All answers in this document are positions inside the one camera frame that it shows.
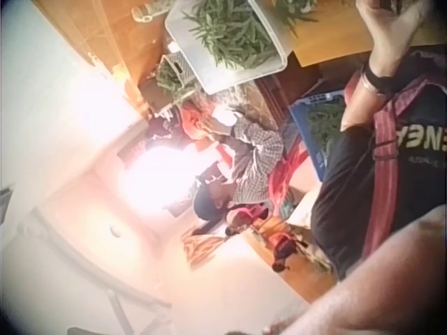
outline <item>yellow table surface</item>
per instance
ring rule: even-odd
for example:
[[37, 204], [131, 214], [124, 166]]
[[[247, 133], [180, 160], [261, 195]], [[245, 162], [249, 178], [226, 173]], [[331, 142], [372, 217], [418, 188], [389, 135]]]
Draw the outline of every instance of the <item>yellow table surface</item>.
[[[372, 49], [371, 36], [355, 6], [342, 0], [318, 0], [309, 17], [318, 22], [298, 22], [293, 51], [301, 66], [321, 63]], [[426, 24], [413, 40], [413, 46], [436, 45], [447, 41], [445, 31]]]

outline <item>white plastic bin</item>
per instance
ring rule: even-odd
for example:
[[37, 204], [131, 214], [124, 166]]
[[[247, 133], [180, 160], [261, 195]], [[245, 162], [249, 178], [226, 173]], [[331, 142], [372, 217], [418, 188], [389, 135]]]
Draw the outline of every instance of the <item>white plastic bin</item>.
[[235, 85], [278, 73], [287, 67], [287, 57], [292, 52], [291, 33], [272, 12], [270, 0], [248, 0], [248, 2], [253, 6], [270, 35], [278, 55], [251, 70], [228, 69], [223, 64], [216, 66], [214, 57], [190, 32], [192, 28], [196, 27], [196, 24], [185, 19], [184, 12], [191, 14], [192, 8], [200, 1], [176, 1], [166, 18], [165, 25], [207, 94], [215, 94]]

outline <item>person in plaid shirt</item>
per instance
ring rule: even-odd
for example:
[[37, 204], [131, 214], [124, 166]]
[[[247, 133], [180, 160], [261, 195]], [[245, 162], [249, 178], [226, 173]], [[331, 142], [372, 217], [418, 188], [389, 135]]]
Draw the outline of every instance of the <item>person in plaid shirt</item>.
[[[235, 115], [237, 121], [234, 126], [226, 126], [212, 117], [202, 121], [206, 131], [251, 146], [247, 154], [235, 156], [233, 165], [239, 167], [236, 169], [239, 175], [233, 180], [224, 183], [216, 179], [210, 183], [202, 182], [199, 186], [193, 208], [197, 216], [206, 221], [223, 217], [230, 209], [248, 204], [263, 203], [272, 209], [268, 189], [270, 173], [298, 138], [298, 130], [293, 123], [286, 124], [281, 131], [269, 131], [240, 113], [235, 112]], [[293, 203], [293, 195], [289, 192], [281, 208], [281, 216], [290, 216]]]

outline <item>blue plastic bin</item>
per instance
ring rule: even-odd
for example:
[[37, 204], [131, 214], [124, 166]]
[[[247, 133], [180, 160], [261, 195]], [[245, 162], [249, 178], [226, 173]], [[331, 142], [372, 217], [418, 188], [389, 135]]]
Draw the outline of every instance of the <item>blue plastic bin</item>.
[[288, 107], [292, 114], [293, 121], [298, 127], [301, 133], [301, 138], [304, 141], [309, 156], [314, 164], [316, 174], [318, 178], [323, 181], [323, 177], [326, 171], [326, 161], [323, 150], [315, 143], [310, 131], [310, 125], [307, 120], [307, 113], [309, 112], [309, 106], [317, 103], [327, 103], [333, 101], [336, 98], [344, 98], [343, 91], [334, 91], [330, 93], [317, 94], [310, 96], [309, 98], [303, 98], [297, 100], [294, 104]]

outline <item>yellow lettering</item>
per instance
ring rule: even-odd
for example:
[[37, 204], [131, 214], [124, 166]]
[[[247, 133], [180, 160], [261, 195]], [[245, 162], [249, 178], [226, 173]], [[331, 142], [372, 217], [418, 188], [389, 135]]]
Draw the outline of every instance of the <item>yellow lettering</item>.
[[447, 152], [447, 128], [444, 130], [444, 144], [442, 146], [442, 151]]
[[404, 140], [404, 137], [406, 135], [406, 133], [408, 132], [408, 126], [404, 126], [402, 127], [402, 129], [400, 131], [397, 131], [397, 139], [398, 139], [398, 143], [399, 143], [399, 147], [402, 144], [402, 141]]
[[425, 130], [424, 149], [429, 149], [431, 147], [433, 150], [439, 150], [441, 147], [442, 130], [442, 127], [438, 127], [438, 131], [435, 132], [434, 126], [427, 127]]
[[424, 137], [424, 127], [420, 124], [412, 124], [408, 133], [407, 148], [419, 147]]

